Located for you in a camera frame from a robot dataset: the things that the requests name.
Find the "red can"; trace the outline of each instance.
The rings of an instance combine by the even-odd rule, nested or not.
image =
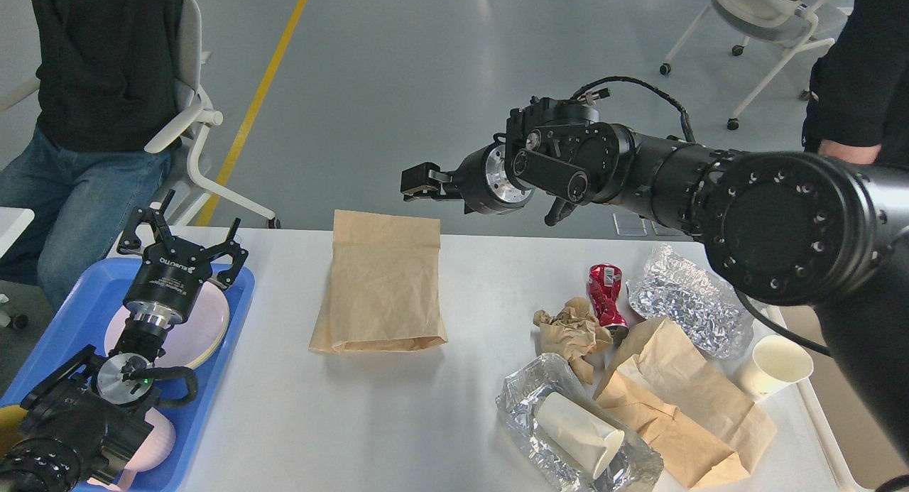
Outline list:
[[[620,343],[628,336],[628,322],[616,307],[621,291],[622,270],[618,266],[607,263],[591,266],[587,279],[587,294],[594,304],[600,326],[609,329],[616,343]]]

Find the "cable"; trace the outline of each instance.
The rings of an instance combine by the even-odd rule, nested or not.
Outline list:
[[[741,305],[744,305],[744,308],[746,308],[746,310],[751,313],[753,317],[757,318],[757,321],[765,324],[776,334],[779,334],[780,336],[785,337],[795,343],[801,344],[801,346],[804,346],[806,349],[814,350],[818,354],[822,354],[828,357],[830,356],[830,350],[828,350],[824,344],[814,343],[812,340],[801,337],[799,334],[790,332],[789,330],[780,327],[779,324],[775,323],[773,320],[770,320],[770,318],[764,317],[763,313],[758,311],[757,307],[754,307],[754,304],[751,303],[750,299],[747,298],[747,296],[738,289],[736,289],[736,297],[738,297]]]
[[[679,114],[681,114],[682,134],[685,135],[685,140],[689,143],[696,142],[695,131],[691,129],[691,119],[688,117],[688,111],[685,110],[685,108],[682,106],[682,104],[679,103],[678,100],[670,97],[669,94],[661,91],[658,87],[655,87],[655,85],[647,84],[647,82],[643,80],[634,77],[621,77],[621,75],[616,75],[615,77],[603,77],[595,82],[590,82],[590,84],[582,85],[580,89],[571,95],[570,99],[578,100],[578,97],[581,97],[581,94],[587,93],[587,91],[590,91],[594,87],[597,87],[597,85],[609,84],[610,82],[630,82],[630,84],[638,84],[641,87],[646,87],[655,93],[657,97],[661,97],[663,100],[668,101],[669,104],[675,107],[675,110],[678,110]]]
[[[186,385],[186,395],[182,398],[159,398],[156,405],[162,408],[178,408],[183,405],[189,405],[195,396],[199,394],[199,381],[195,372],[190,367],[173,366],[173,367],[146,367],[130,373],[129,379],[141,380],[150,378],[153,380],[175,380],[181,378]]]
[[[909,488],[909,474],[897,476],[874,489],[874,492],[896,492]]]

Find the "chair leg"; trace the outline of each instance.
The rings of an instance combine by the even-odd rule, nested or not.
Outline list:
[[[199,155],[201,154],[202,146],[205,144],[205,139],[208,137],[208,130],[208,126],[202,126],[201,129],[199,129],[199,133],[195,137],[195,142],[192,143],[192,149],[189,152],[189,156],[186,158],[186,171],[189,172],[189,177],[192,179],[192,182],[199,185],[202,189],[205,189],[214,195],[220,195],[220,197],[223,197],[234,204],[239,204],[247,210],[256,212],[268,220],[275,219],[276,214],[272,210],[269,210],[268,208],[263,207],[262,204],[243,197],[243,195],[237,194],[233,190],[230,190],[223,185],[219,185],[217,182],[211,181],[202,175],[202,172],[199,170]]]
[[[3,307],[0,307],[0,328],[11,328],[12,330],[20,330],[26,328],[28,324],[28,317],[26,315],[10,315],[6,313]]]
[[[830,52],[831,46],[833,46],[836,42],[837,40],[833,39],[832,37],[828,37],[827,39],[822,39],[820,41],[806,43],[806,45],[803,45],[801,48],[799,48],[798,51],[805,52],[805,50],[811,50],[812,48],[821,48],[822,46],[825,46],[827,49],[824,50],[824,54],[826,55],[827,52]],[[803,91],[801,91],[801,93],[799,93],[798,99],[802,100],[803,102],[807,102],[811,96],[811,87],[806,87]]]
[[[678,42],[675,43],[675,45],[673,46],[673,49],[670,50],[669,53],[666,55],[666,58],[663,59],[663,64],[668,65],[669,62],[672,61],[672,59],[675,57],[676,53],[679,52],[679,49],[682,48],[682,45],[684,45],[685,42],[688,41],[688,38],[691,37],[692,33],[695,32],[695,29],[698,26],[700,26],[701,20],[704,20],[704,16],[707,15],[707,12],[710,11],[710,8],[711,8],[711,4],[708,2],[707,6],[705,6],[704,9],[701,10],[701,13],[699,13],[697,18],[695,18],[694,22],[691,23],[691,26],[688,26],[688,29],[685,31],[684,35],[682,35],[682,37],[679,38]]]
[[[195,201],[189,203],[189,205],[181,204],[178,209],[173,210],[173,220],[170,222],[171,226],[189,226],[192,222],[192,218],[195,218],[195,215],[202,210],[202,207],[205,206],[205,203],[208,202],[208,199],[211,198],[211,194],[207,190],[203,190],[202,194],[199,195]]]
[[[741,100],[741,103],[739,104],[738,107],[736,107],[736,110],[733,111],[733,114],[729,117],[729,119],[737,120],[739,114],[741,114],[741,111],[746,109],[748,104],[750,104],[754,100],[754,97],[757,97],[757,95],[759,95],[761,93],[761,91],[763,91],[763,88],[767,87],[767,84],[770,84],[770,81],[773,80],[774,77],[776,77],[776,74],[778,74],[780,72],[780,70],[783,69],[783,66],[785,66],[787,64],[787,62],[789,62],[789,59],[792,59],[793,56],[796,55],[796,53],[805,52],[805,50],[811,50],[813,48],[820,48],[820,46],[829,47],[829,46],[831,46],[831,43],[828,43],[827,39],[824,39],[821,41],[815,41],[812,43],[802,42],[802,45],[793,46],[793,48],[790,48],[786,53],[783,53],[783,58],[780,60],[780,62],[777,62],[776,66],[773,66],[773,69],[770,70],[770,72],[766,75],[766,77],[763,78],[763,80],[761,80],[760,84],[757,84],[757,87],[754,87],[752,92],[747,95],[745,100]]]
[[[738,57],[738,56],[740,56],[742,53],[744,53],[744,48],[745,48],[746,46],[748,46],[748,42],[749,42],[749,41],[751,41],[750,37],[749,37],[749,36],[744,36],[744,38],[741,39],[741,43],[739,43],[739,45],[733,46],[733,55],[736,56],[736,57]]]

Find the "chair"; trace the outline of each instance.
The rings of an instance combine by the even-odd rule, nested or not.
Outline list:
[[[739,114],[776,77],[777,72],[783,69],[789,59],[799,52],[815,48],[829,49],[834,45],[835,39],[832,37],[818,39],[822,30],[820,27],[822,20],[827,23],[828,28],[842,24],[845,20],[843,12],[827,6],[828,1],[831,0],[710,0],[663,59],[660,74],[669,75],[669,72],[672,71],[672,59],[711,9],[717,11],[725,23],[744,36],[741,43],[731,49],[733,56],[740,56],[752,38],[778,45],[783,53],[780,61],[741,101],[726,121],[727,129],[737,130]],[[802,91],[800,97],[806,101],[809,94],[805,90]]]
[[[205,177],[210,161],[202,156],[208,132],[224,120],[220,111],[214,110],[212,101],[200,84],[202,71],[202,14],[195,0],[184,0],[180,16],[175,56],[178,58],[176,75],[176,106],[180,110],[173,119],[150,140],[145,149],[161,153],[173,141],[180,139],[181,146],[173,151],[173,161],[168,177],[152,198],[160,203],[173,189],[175,195],[166,208],[165,216],[173,226],[189,224],[211,195],[220,195],[233,203],[260,214],[268,227],[280,227],[274,211],[251,201],[233,190],[218,185]],[[0,97],[0,111],[14,106],[37,91],[39,81],[30,78]]]

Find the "paper bag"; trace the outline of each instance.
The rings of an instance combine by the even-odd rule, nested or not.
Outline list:
[[[410,352],[448,340],[439,221],[335,210],[334,259],[309,349]]]
[[[748,478],[776,435],[769,415],[667,317],[632,329],[594,399],[662,454],[686,488]]]
[[[613,337],[606,327],[600,327],[590,301],[572,298],[554,317],[541,309],[533,313],[533,324],[540,327],[540,352],[565,357],[581,382],[593,384],[594,367],[584,356],[606,349],[613,344]]]

